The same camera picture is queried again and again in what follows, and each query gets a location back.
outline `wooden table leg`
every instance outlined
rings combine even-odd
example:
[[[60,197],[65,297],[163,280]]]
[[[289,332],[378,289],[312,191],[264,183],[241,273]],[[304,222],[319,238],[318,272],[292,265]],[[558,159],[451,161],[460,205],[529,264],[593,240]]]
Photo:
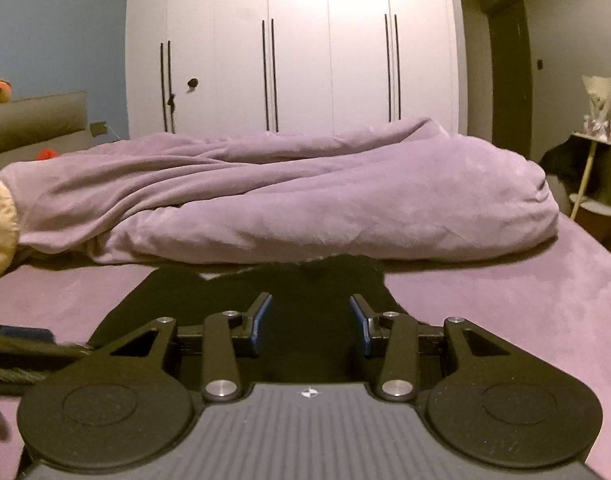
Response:
[[[588,187],[589,175],[592,173],[592,164],[594,164],[594,154],[596,151],[597,142],[593,140],[591,146],[589,147],[588,161],[586,162],[586,169],[583,171],[583,178],[581,179],[581,186],[579,187],[579,195],[577,197],[577,201],[574,203],[572,214],[570,215],[570,219],[572,219],[573,222],[577,217],[579,207],[581,206],[581,201],[583,200],[583,195],[585,195],[585,190]]]

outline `dark brown door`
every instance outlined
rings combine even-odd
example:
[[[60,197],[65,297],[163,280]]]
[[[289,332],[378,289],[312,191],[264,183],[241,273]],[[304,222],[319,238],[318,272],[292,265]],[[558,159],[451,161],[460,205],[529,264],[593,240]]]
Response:
[[[532,140],[532,62],[523,0],[489,15],[492,142],[528,158]]]

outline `gray ribbed surface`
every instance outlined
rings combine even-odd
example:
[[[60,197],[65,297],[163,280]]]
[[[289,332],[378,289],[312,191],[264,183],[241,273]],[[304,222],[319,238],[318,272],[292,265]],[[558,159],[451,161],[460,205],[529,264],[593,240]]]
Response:
[[[596,479],[582,465],[507,473],[467,462],[426,431],[409,406],[380,402],[362,384],[258,384],[247,399],[207,408],[169,453],[96,480],[535,480]],[[40,465],[32,480],[82,476]]]

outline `folded blanket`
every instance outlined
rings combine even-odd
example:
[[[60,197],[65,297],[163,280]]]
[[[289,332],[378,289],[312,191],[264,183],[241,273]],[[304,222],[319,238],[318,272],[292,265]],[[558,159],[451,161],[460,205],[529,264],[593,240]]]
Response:
[[[103,264],[480,260],[556,234],[543,171],[416,119],[335,137],[154,134],[0,171],[20,246]]]

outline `wardrobe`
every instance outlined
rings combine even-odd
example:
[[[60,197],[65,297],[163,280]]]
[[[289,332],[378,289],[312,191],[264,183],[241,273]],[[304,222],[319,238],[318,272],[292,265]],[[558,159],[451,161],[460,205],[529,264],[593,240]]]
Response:
[[[467,129],[460,0],[128,0],[130,137]]]

